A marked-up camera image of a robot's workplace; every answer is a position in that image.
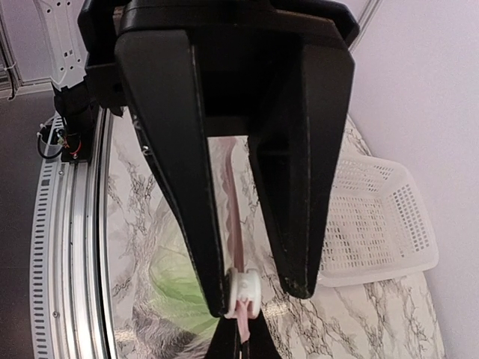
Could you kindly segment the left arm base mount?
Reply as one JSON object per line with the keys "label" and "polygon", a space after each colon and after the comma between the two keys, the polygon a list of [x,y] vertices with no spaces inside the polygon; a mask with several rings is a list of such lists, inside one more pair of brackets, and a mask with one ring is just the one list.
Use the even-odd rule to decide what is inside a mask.
{"label": "left arm base mount", "polygon": [[70,128],[65,117],[58,112],[40,124],[37,132],[37,153],[46,160],[60,159],[64,163],[89,162],[92,158],[94,135],[99,109],[95,105],[87,111],[85,123],[73,122]]}

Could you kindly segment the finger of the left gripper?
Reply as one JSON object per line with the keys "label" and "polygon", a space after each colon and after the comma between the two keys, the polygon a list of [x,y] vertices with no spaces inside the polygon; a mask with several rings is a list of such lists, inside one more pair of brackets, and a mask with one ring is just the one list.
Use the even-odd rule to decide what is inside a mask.
{"label": "finger of the left gripper", "polygon": [[286,57],[248,137],[249,160],[282,289],[314,294],[353,83],[345,49]]}
{"label": "finger of the left gripper", "polygon": [[228,310],[204,107],[194,47],[183,30],[122,34],[115,45],[132,118],[180,226],[212,316]]}

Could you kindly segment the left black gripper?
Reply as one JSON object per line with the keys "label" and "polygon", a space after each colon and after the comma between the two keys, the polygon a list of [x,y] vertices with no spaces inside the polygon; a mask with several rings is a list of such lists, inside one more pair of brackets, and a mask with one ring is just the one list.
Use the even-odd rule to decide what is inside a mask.
{"label": "left black gripper", "polygon": [[86,1],[88,84],[146,129],[174,115],[208,135],[244,135],[301,46],[347,50],[359,35],[334,1]]}

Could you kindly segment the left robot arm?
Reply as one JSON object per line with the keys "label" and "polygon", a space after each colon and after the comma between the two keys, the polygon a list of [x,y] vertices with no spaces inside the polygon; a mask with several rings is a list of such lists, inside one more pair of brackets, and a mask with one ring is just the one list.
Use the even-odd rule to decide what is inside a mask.
{"label": "left robot arm", "polygon": [[37,1],[68,159],[127,107],[210,313],[234,307],[208,140],[248,139],[282,289],[317,285],[359,24],[334,1]]}

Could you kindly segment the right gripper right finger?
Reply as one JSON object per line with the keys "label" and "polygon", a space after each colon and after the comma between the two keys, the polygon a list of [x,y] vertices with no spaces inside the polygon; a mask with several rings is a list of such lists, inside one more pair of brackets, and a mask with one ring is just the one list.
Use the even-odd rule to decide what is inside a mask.
{"label": "right gripper right finger", "polygon": [[250,319],[248,324],[250,330],[248,357],[251,359],[281,359],[272,340],[265,317],[258,316],[256,319]]}

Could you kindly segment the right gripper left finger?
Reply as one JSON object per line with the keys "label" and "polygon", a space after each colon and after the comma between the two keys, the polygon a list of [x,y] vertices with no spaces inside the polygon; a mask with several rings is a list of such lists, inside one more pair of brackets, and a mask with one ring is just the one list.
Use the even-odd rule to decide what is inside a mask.
{"label": "right gripper left finger", "polygon": [[207,359],[240,359],[240,352],[237,321],[221,318],[207,350]]}

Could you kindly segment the clear zip top bag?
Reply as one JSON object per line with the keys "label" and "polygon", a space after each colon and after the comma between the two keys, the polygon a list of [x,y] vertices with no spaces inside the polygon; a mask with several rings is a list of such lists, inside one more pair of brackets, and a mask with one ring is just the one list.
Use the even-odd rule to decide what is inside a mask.
{"label": "clear zip top bag", "polygon": [[[234,266],[234,244],[241,244],[246,269],[261,276],[262,311],[281,358],[295,355],[289,298],[278,282],[264,220],[252,184],[243,137],[211,138],[219,230],[226,268]],[[183,239],[134,135],[112,142],[108,181],[108,251],[115,344],[119,358],[205,358],[203,339],[161,317],[153,306],[148,268],[160,242]]]}

